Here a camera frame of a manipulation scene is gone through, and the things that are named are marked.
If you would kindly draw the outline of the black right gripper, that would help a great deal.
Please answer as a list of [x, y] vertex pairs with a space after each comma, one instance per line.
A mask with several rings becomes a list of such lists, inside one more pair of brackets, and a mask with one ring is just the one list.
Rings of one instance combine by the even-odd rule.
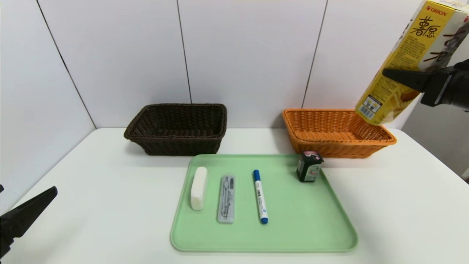
[[383, 76], [418, 92], [424, 92], [421, 103], [430, 107], [440, 104], [469, 109], [469, 60], [429, 72], [386, 68]]

